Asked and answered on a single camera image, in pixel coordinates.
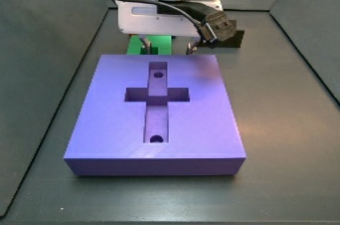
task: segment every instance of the cross-shaped hole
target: cross-shaped hole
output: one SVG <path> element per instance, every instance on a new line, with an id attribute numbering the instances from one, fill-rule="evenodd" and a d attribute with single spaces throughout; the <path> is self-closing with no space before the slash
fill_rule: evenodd
<path id="1" fill-rule="evenodd" d="M 125 102 L 145 102 L 144 142 L 169 142 L 169 102 L 189 102 L 188 88 L 168 88 L 168 63 L 149 63 L 146 88 L 126 88 Z"/>

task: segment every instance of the small round hole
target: small round hole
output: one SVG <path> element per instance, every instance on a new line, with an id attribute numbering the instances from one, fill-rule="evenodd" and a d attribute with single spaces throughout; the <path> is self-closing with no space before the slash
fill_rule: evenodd
<path id="1" fill-rule="evenodd" d="M 164 76 L 164 73 L 162 72 L 154 72 L 154 77 L 156 78 L 161 78 Z"/>
<path id="2" fill-rule="evenodd" d="M 164 142 L 164 138 L 156 134 L 152 136 L 150 142 Z"/>

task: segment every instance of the gray table surface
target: gray table surface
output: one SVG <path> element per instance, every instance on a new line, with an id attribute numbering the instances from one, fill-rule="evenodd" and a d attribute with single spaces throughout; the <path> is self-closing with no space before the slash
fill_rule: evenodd
<path id="1" fill-rule="evenodd" d="M 245 30 L 241 48 L 198 52 L 217 55 L 248 155 L 238 174 L 72 174 L 62 155 L 96 64 L 101 54 L 124 54 L 129 42 L 112 11 L 2 222 L 340 221 L 338 107 L 269 14 L 228 16 Z M 184 42 L 173 41 L 174 54 Z"/>

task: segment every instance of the green object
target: green object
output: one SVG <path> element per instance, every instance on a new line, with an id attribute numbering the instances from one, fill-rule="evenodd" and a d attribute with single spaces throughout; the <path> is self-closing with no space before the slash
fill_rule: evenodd
<path id="1" fill-rule="evenodd" d="M 146 36 L 152 42 L 152 54 L 153 55 L 170 55 L 170 36 Z M 144 55 L 146 53 L 142 48 L 142 42 L 138 36 L 132 36 L 126 54 L 128 55 Z"/>

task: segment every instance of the purple foam block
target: purple foam block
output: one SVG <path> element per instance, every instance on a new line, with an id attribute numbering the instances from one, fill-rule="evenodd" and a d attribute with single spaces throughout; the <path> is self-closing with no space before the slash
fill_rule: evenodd
<path id="1" fill-rule="evenodd" d="M 245 152 L 216 57 L 104 55 L 64 159 L 77 175 L 234 174 Z"/>

